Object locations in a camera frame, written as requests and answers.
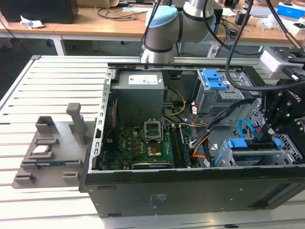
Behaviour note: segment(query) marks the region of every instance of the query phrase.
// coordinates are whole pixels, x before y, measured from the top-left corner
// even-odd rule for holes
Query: cable
[[[211,33],[211,35],[226,49],[231,50],[232,48],[228,45],[226,45],[225,43],[223,43],[217,36],[216,34],[212,31],[211,27],[209,26],[209,23],[206,20],[206,15],[205,15],[205,9],[206,9],[206,5],[207,5],[208,1],[205,1],[204,6],[203,6],[203,19],[204,19],[204,23],[208,29],[208,31]],[[241,54],[241,55],[247,55],[247,56],[253,56],[253,55],[260,55],[262,54],[262,52],[257,52],[257,53],[246,53],[246,52],[240,52],[238,50],[233,50],[233,52],[237,53],[237,54]]]
[[[270,0],[266,0],[267,5],[271,11],[271,13],[273,14],[274,18],[276,19],[277,23],[280,25],[281,29],[283,30],[283,32],[285,33],[286,38],[291,42],[291,44],[293,44],[297,49],[303,49],[302,45],[297,41],[297,39],[286,29],[286,27],[284,26],[282,20],[280,19],[280,17],[278,16],[278,14],[275,12]]]
[[[225,108],[220,113],[218,113],[212,119],[212,121],[209,123],[209,125],[205,128],[204,134],[202,136],[200,136],[199,138],[195,139],[194,141],[190,142],[190,147],[193,148],[198,142],[200,142],[206,136],[206,134],[209,134],[213,130],[213,128],[217,124],[220,123],[221,120],[228,117],[235,110],[235,108],[237,108],[241,105],[244,105],[244,104],[251,104],[251,103],[254,102],[254,100],[255,100],[254,98],[249,98],[249,99],[244,99],[244,100],[237,101],[237,102],[231,104],[229,107]]]
[[[240,137],[244,138],[244,133],[243,133],[243,129],[242,129],[242,123],[243,122],[245,122],[249,126],[250,131],[253,134],[253,137],[259,138],[257,136],[256,131],[255,131],[254,127],[252,126],[252,124],[246,119],[241,119],[241,120],[238,121],[238,132],[239,132]]]
[[[23,44],[21,44],[21,42],[14,36],[14,34],[12,34],[12,33],[10,32],[10,30],[4,25],[4,23],[3,23],[3,21],[2,21],[1,18],[0,18],[0,22],[1,22],[1,24],[3,25],[3,27],[7,30],[7,32],[9,32],[9,34],[12,35],[12,37],[15,38],[16,41],[19,42],[19,44],[24,48],[24,50],[26,50],[26,51],[28,52],[28,54],[29,54],[30,56],[32,56],[33,54],[32,54],[26,47],[24,47]]]
[[[114,101],[112,102],[112,125],[111,125],[111,128],[108,132],[108,134],[106,135],[106,137],[104,138],[104,141],[107,140],[109,134],[111,133],[112,129],[113,129],[113,125],[114,125],[114,107],[115,107],[115,104],[114,104]]]
[[[132,11],[133,14],[123,15],[123,16],[120,16],[120,17],[108,17],[107,15],[108,15],[109,13],[114,14],[114,13],[123,11],[123,10],[125,10],[125,9],[117,10],[117,11],[115,11],[115,12],[110,12],[108,8],[101,8],[101,9],[98,10],[98,9],[97,9],[98,4],[99,4],[99,3],[97,3],[97,4],[95,5],[95,7],[94,7],[96,13],[97,13],[100,17],[102,17],[102,18],[106,18],[106,19],[109,19],[109,20],[112,20],[112,21],[134,21],[134,20],[137,20],[137,19],[143,21],[142,19],[140,19],[140,18],[138,17],[138,14],[142,14],[142,13],[146,13],[146,12],[147,12],[147,11],[145,11],[145,12],[134,12],[132,9],[128,8],[127,10]],[[100,12],[103,11],[103,10],[107,10],[107,13],[106,13],[105,15],[102,15],[102,13],[100,13]]]
[[[198,127],[196,125],[192,125],[192,124],[189,124],[189,123],[179,123],[179,122],[175,122],[174,120],[170,119],[169,117],[166,117],[166,116],[163,116],[163,118],[165,120],[167,120],[168,122],[170,123],[174,123],[174,124],[178,124],[178,125],[188,125],[188,126],[192,126],[192,127]]]
[[[250,15],[250,11],[251,11],[252,5],[253,5],[253,0],[249,0],[249,6],[248,6],[247,12],[245,14],[243,23],[242,23],[242,25],[240,27],[240,31],[237,33],[235,42],[234,42],[234,44],[232,46],[232,49],[231,49],[230,54],[229,54],[229,57],[228,57],[227,62],[225,64],[225,76],[226,76],[227,80],[229,81],[229,83],[233,87],[235,87],[235,88],[237,88],[239,90],[242,90],[242,91],[261,91],[261,92],[262,91],[278,91],[278,90],[284,90],[284,89],[289,89],[289,88],[293,88],[293,87],[304,86],[305,85],[305,81],[298,82],[298,83],[290,83],[290,84],[284,84],[284,85],[277,85],[277,86],[254,86],[254,87],[251,87],[251,86],[242,86],[242,85],[239,85],[239,84],[237,84],[231,78],[231,76],[230,76],[230,62],[231,62],[231,59],[233,57],[233,53],[234,53],[234,50],[235,50],[235,48],[237,46],[238,40],[239,40],[240,36],[242,35],[242,32],[244,30],[245,25],[247,24],[247,22],[249,20],[249,15]]]
[[[183,111],[185,110],[185,104],[186,104],[186,101],[184,100],[184,98],[182,97],[182,95],[176,90],[176,89],[173,89],[172,87],[167,87],[171,90],[173,90],[177,95],[179,95],[179,97],[182,99],[183,101],[183,107],[182,107],[182,110],[181,111],[178,111],[176,113],[173,113],[173,114],[163,114],[162,116],[176,116],[176,115],[179,115],[181,113],[183,113]]]
[[[177,55],[178,55],[178,57],[180,57],[177,43],[176,43],[176,50],[177,50]]]
[[[193,158],[194,157],[201,157],[201,158],[205,158],[204,155],[196,155],[198,149],[200,148],[200,146],[204,143],[204,141],[209,137],[210,135],[206,136],[199,144],[198,146],[196,147],[196,149],[194,150],[194,153],[193,153]]]

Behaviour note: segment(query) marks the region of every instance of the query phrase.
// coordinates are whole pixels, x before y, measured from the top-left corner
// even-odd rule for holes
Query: white aluminum extrusion table
[[[79,193],[78,187],[11,187],[40,115],[51,115],[54,121],[70,121],[65,112],[66,105],[78,102],[82,105],[84,119],[94,120],[107,63],[138,61],[133,57],[94,56],[42,56],[29,61],[0,102],[0,229],[211,229],[223,228],[224,224],[235,224],[243,229],[305,228],[305,192],[275,210],[102,220],[88,194]],[[176,61],[225,63],[224,58],[177,58]],[[262,74],[257,62],[257,59],[232,61],[253,65]]]

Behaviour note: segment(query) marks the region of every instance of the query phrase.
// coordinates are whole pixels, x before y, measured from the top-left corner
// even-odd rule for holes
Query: white paper
[[[42,24],[41,21],[31,21],[31,20],[28,20],[24,17],[22,17],[20,15],[20,18],[21,18],[21,21],[20,23],[25,27],[25,28],[28,28],[28,29],[32,29],[32,28],[39,28],[39,27],[43,27],[44,24]]]
[[[130,75],[128,84],[158,84],[157,75]]]
[[[223,16],[227,16],[227,17],[233,17],[236,14],[230,9],[230,8],[223,8]]]

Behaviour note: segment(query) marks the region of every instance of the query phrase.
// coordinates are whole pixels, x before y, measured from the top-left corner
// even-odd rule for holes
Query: wire bundle
[[[207,126],[208,124],[207,123],[203,123],[203,125],[201,123],[197,123],[195,122],[195,118],[196,118],[196,114],[193,115],[192,117],[192,124],[193,125],[196,125],[196,126]]]
[[[97,3],[95,5],[95,11],[96,13],[102,17],[102,18],[106,18],[106,19],[109,19],[109,20],[112,20],[112,21],[135,21],[135,20],[140,20],[140,21],[143,21],[141,18],[138,17],[139,14],[142,14],[142,13],[146,13],[147,11],[145,12],[134,12],[132,9],[130,8],[127,8],[127,9],[122,9],[122,10],[117,10],[117,11],[114,11],[114,12],[110,12],[110,9],[109,8],[100,8],[99,10],[97,9],[97,6],[98,6],[99,3]],[[107,13],[105,15],[102,14],[102,11],[103,10],[107,10]],[[108,14],[115,14],[115,13],[118,13],[120,11],[123,11],[123,10],[130,10],[133,14],[128,14],[128,15],[123,15],[123,16],[120,16],[120,17],[109,17]]]
[[[217,114],[212,119],[212,121],[208,124],[208,126],[205,128],[204,134],[201,135],[199,138],[195,139],[194,141],[190,142],[190,148],[196,147],[194,150],[194,153],[193,153],[193,157],[199,156],[199,155],[196,155],[199,147],[208,139],[213,128],[217,124],[219,124],[221,120],[228,117],[235,110],[235,108],[237,108],[241,105],[244,105],[244,104],[251,104],[251,103],[253,103],[254,100],[255,100],[254,98],[250,98],[250,99],[244,99],[244,100],[237,101],[237,102],[233,103],[232,105],[230,105],[229,107],[227,107],[226,109],[224,109],[223,111],[221,111],[219,114]]]

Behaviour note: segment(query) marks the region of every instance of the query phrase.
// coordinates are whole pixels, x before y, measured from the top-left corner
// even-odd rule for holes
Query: orange wire
[[[207,137],[205,137],[199,144],[198,146],[196,147],[196,149],[194,150],[194,153],[193,153],[193,157],[202,157],[202,158],[205,158],[204,155],[196,155],[199,147],[203,144],[203,142],[209,137],[210,135],[208,135]]]

